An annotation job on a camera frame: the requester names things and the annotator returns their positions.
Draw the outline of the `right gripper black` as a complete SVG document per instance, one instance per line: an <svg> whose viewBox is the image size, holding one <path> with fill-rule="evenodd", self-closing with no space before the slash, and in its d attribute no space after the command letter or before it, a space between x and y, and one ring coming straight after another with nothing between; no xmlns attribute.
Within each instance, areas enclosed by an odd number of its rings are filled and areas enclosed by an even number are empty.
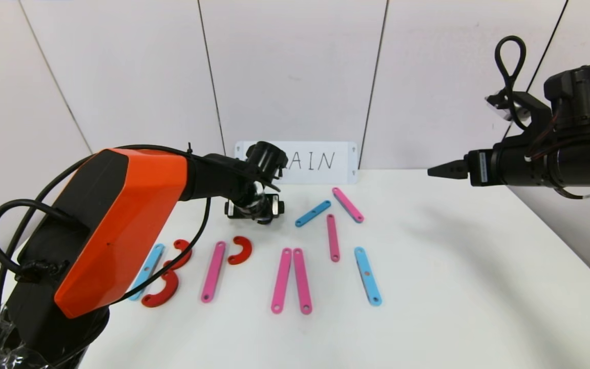
<svg viewBox="0 0 590 369"><path fill-rule="evenodd" d="M525 147L494 147L471 150L462 159L428 169L429 177L466 179L474 187L548 186L548 170L543 159L525 161Z"/></svg>

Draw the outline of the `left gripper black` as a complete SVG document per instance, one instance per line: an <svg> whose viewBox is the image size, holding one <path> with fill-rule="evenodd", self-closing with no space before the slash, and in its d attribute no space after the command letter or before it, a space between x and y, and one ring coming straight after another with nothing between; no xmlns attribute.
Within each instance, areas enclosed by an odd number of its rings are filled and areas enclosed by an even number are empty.
<svg viewBox="0 0 590 369"><path fill-rule="evenodd" d="M252 219L258 224L268 225L285 213L285 202L278 194L262 194L257 201L245 208L228 200L224 212L228 219Z"/></svg>

